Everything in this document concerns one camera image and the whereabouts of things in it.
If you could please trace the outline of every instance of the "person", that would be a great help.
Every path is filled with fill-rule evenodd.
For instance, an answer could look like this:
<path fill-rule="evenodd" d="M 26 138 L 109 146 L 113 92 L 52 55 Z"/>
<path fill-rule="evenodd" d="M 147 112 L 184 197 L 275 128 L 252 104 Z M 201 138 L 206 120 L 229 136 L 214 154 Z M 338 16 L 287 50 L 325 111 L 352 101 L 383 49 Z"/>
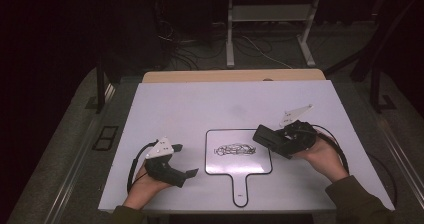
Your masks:
<path fill-rule="evenodd" d="M 308 150 L 294 154 L 308 161 L 332 184 L 326 188 L 330 199 L 336 205 L 336 222 L 340 224 L 386 224 L 393 223 L 394 214 L 380 199 L 369 194 L 350 176 L 339 159 L 337 152 L 323 139 L 317 137 L 315 144 Z M 157 181 L 146 174 L 144 165 L 136 175 L 128 197 L 117 206 L 112 214 L 112 223 L 141 223 L 141 210 L 158 192 L 171 185 Z"/>

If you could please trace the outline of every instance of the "white tag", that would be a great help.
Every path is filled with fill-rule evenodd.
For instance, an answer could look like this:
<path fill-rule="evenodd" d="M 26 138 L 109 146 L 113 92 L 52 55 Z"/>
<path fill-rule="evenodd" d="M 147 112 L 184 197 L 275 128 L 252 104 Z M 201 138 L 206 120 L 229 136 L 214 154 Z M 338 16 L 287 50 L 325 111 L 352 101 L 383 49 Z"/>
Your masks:
<path fill-rule="evenodd" d="M 301 107 L 291 111 L 286 111 L 283 120 L 280 122 L 280 126 L 285 127 L 289 124 L 292 124 L 293 122 L 297 121 L 301 115 L 310 111 L 313 107 L 314 106 L 312 104 L 309 104 L 309 106 Z"/>
<path fill-rule="evenodd" d="M 166 156 L 174 153 L 174 148 L 172 148 L 171 142 L 168 138 L 162 137 L 158 143 L 147 153 L 146 159 L 152 159 L 155 157 Z"/>

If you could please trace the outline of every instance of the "white tabletop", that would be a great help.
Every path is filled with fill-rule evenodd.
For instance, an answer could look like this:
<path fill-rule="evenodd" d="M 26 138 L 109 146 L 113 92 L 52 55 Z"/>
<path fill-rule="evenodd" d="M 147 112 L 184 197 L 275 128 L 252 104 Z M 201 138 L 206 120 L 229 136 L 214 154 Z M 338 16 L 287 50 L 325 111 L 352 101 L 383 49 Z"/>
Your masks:
<path fill-rule="evenodd" d="M 159 193 L 145 208 L 158 213 L 293 213 L 334 210 L 324 189 L 330 182 L 304 160 L 271 153 L 272 172 L 247 177 L 248 204 L 233 202 L 232 180 L 205 172 L 206 134 L 211 129 L 273 130 L 285 111 L 312 104 L 300 120 L 335 135 L 364 188 L 394 209 L 330 81 L 141 83 L 113 161 L 99 209 L 113 211 L 124 201 L 132 160 L 147 143 L 163 136 L 183 144 L 170 165 L 199 168 L 182 188 Z"/>

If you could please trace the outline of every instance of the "sleeve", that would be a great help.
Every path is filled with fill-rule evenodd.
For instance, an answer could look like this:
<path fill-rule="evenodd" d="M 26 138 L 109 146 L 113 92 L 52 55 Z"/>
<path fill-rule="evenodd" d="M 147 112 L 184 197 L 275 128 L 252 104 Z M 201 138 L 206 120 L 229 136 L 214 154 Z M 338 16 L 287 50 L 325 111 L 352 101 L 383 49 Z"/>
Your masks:
<path fill-rule="evenodd" d="M 393 223 L 393 213 L 369 194 L 354 176 L 339 180 L 325 190 L 337 207 L 337 223 Z"/>
<path fill-rule="evenodd" d="M 144 215 L 135 209 L 117 206 L 112 214 L 111 224 L 140 224 Z"/>

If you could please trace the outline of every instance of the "floor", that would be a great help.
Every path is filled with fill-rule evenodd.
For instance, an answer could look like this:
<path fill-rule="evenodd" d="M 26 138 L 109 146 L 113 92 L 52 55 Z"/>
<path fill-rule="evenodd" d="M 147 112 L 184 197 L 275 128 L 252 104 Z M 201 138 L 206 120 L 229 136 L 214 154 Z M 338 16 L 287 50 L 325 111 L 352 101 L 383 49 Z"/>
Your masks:
<path fill-rule="evenodd" d="M 375 29 L 373 22 L 313 26 L 308 45 L 316 68 L 325 70 L 360 50 Z M 298 23 L 236 25 L 235 69 L 309 68 L 296 41 L 301 30 Z M 170 37 L 164 33 L 160 38 L 167 42 L 163 38 Z M 226 69 L 223 24 L 214 25 L 212 39 L 205 43 L 180 34 L 178 42 L 169 49 L 174 58 L 165 70 Z M 333 82 L 364 149 L 371 154 L 370 159 L 396 204 L 395 223 L 422 223 L 424 146 L 420 144 L 424 141 L 424 120 L 386 75 L 382 76 L 381 94 L 390 97 L 396 109 L 377 114 L 368 101 L 369 77 L 364 82 L 352 82 L 349 74 L 353 67 L 354 63 L 327 79 Z M 140 80 L 141 77 L 128 76 L 119 84 L 110 85 L 107 104 L 96 114 L 95 70 L 87 74 L 9 223 L 107 222 L 110 214 L 98 211 L 97 205 Z M 117 126 L 117 137 L 111 150 L 94 151 L 91 147 L 104 126 Z M 334 213 L 314 213 L 313 217 L 316 224 L 335 223 Z"/>

